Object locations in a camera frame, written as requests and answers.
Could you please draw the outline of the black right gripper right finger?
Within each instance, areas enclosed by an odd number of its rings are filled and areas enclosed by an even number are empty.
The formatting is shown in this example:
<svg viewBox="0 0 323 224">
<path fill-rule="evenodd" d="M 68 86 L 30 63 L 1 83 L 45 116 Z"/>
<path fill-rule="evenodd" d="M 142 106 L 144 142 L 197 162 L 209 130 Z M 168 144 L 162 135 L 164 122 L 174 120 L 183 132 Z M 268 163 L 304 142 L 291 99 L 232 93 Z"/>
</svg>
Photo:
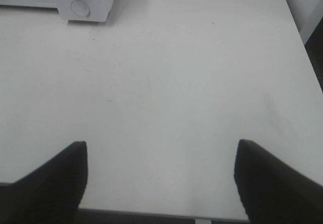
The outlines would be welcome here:
<svg viewBox="0 0 323 224">
<path fill-rule="evenodd" d="M 234 180 L 250 223 L 322 223 L 322 186 L 251 140 L 238 143 Z"/>
</svg>

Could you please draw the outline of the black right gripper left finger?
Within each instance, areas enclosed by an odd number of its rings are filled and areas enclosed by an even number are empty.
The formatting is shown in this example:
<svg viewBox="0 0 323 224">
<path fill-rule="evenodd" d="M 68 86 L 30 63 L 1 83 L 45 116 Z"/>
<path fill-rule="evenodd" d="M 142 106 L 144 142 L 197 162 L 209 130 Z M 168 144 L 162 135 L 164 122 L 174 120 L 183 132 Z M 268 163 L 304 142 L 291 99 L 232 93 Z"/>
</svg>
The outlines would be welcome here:
<svg viewBox="0 0 323 224">
<path fill-rule="evenodd" d="M 1 186 L 1 223 L 73 223 L 87 181 L 87 145 L 74 142 L 33 172 Z"/>
</svg>

